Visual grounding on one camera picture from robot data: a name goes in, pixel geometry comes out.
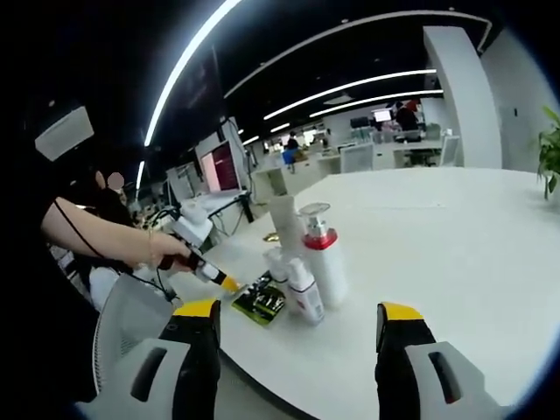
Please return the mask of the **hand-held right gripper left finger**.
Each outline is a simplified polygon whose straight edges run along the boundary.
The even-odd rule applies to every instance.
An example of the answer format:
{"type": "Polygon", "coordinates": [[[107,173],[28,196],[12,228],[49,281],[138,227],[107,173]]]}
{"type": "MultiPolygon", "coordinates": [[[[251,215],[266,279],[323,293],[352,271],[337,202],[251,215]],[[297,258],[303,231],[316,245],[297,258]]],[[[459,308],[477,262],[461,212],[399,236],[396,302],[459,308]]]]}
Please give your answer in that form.
{"type": "Polygon", "coordinates": [[[213,419],[220,379],[221,301],[174,310],[157,337],[142,339],[109,371],[101,419],[213,419]]]}

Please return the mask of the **person's left hand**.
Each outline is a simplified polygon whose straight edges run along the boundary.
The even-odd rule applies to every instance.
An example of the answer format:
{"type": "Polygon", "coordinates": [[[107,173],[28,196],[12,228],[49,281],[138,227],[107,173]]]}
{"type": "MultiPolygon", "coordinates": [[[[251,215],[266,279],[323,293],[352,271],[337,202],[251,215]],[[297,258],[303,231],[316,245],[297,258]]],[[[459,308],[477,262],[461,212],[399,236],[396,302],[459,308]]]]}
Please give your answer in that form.
{"type": "Polygon", "coordinates": [[[154,267],[189,270],[184,262],[188,261],[191,251],[182,241],[172,236],[156,233],[150,239],[150,253],[154,267]]]}

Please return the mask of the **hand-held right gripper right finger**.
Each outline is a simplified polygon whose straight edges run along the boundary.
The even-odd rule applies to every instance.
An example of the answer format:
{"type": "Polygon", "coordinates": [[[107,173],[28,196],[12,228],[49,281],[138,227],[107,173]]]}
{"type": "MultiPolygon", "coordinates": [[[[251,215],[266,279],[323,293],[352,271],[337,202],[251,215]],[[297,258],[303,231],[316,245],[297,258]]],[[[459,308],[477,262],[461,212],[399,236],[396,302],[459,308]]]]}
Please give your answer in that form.
{"type": "Polygon", "coordinates": [[[380,419],[494,419],[482,372],[447,341],[437,341],[414,308],[377,305],[380,419]]]}

